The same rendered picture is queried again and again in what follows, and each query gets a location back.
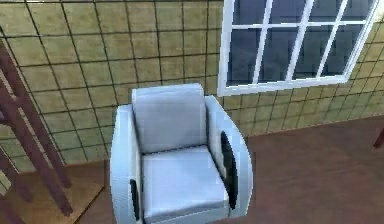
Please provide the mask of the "white framed window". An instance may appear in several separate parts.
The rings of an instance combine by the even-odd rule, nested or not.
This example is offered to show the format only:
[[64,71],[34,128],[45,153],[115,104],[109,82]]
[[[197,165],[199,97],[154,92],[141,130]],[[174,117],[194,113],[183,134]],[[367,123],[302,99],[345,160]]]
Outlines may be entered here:
[[224,0],[219,96],[349,80],[384,0]]

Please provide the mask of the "dark red furniture leg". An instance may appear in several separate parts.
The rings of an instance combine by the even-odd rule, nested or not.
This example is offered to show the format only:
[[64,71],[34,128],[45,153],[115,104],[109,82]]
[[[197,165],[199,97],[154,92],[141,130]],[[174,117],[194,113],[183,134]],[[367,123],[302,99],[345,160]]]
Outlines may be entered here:
[[384,128],[382,129],[382,131],[378,135],[375,143],[373,144],[373,147],[379,148],[383,143],[384,143]]

